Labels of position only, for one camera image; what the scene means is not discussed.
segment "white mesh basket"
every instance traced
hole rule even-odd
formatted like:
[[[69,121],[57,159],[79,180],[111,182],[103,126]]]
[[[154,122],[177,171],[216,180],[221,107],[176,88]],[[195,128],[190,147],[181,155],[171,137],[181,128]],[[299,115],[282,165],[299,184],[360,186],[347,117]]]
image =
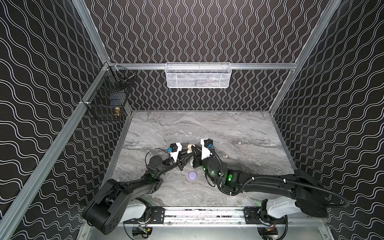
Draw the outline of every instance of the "white mesh basket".
[[[227,88],[230,63],[166,63],[169,88]]]

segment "purple lid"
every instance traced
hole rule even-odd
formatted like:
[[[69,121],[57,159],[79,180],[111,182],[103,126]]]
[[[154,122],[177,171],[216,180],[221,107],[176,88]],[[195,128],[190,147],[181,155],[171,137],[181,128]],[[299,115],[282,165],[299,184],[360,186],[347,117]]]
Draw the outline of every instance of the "purple lid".
[[[190,180],[195,180],[197,178],[197,173],[194,171],[189,172],[188,177]]]

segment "wallpaper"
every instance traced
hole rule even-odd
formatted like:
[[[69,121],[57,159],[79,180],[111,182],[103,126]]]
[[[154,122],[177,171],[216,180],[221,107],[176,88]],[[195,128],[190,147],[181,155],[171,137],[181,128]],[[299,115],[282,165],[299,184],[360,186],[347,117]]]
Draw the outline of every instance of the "wallpaper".
[[[0,0],[0,219],[101,66],[70,0]]]
[[[228,88],[168,88],[164,71],[139,71],[135,110],[269,110],[289,70],[233,70]]]
[[[342,1],[275,114],[296,166],[351,201],[336,240],[384,239],[383,32],[384,1]]]
[[[11,239],[76,239],[123,125],[84,115]]]
[[[115,63],[292,63],[327,0],[85,0]]]

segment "robotic arm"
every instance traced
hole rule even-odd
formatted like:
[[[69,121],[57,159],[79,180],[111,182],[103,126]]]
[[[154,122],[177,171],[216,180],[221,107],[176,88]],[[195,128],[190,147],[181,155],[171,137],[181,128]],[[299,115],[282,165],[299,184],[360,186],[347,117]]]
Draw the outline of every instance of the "robotic arm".
[[[121,221],[130,200],[159,189],[166,172],[178,167],[180,171],[193,158],[194,168],[201,167],[208,178],[226,195],[235,196],[242,192],[265,192],[282,197],[275,200],[265,199],[257,212],[262,223],[272,224],[287,214],[303,212],[313,217],[326,217],[328,207],[346,207],[348,200],[322,187],[306,172],[295,170],[288,175],[258,175],[240,170],[228,169],[216,154],[211,139],[202,139],[201,147],[190,146],[182,149],[180,143],[171,144],[167,152],[169,157],[151,157],[145,174],[138,180],[117,182],[108,180],[97,192],[82,212],[89,225],[95,226],[103,234],[113,231]],[[341,205],[327,204],[325,194],[334,195],[344,201]]]

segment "marble tabletop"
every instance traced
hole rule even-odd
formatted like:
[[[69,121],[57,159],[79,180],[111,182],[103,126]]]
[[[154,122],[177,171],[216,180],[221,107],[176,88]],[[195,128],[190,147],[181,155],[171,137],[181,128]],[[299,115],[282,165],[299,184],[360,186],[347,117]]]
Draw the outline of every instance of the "marble tabletop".
[[[267,112],[140,111],[134,112],[113,178],[140,178],[146,169],[144,157],[153,148],[167,149],[174,142],[186,147],[205,137],[214,141],[228,168],[255,174],[293,173]],[[147,161],[153,155],[166,154],[152,151]],[[188,173],[193,170],[198,177],[191,181]],[[201,168],[193,169],[189,164],[183,171],[173,169],[163,179],[161,188],[144,200],[162,206],[259,206],[265,198],[278,197],[259,192],[224,195],[207,184]]]

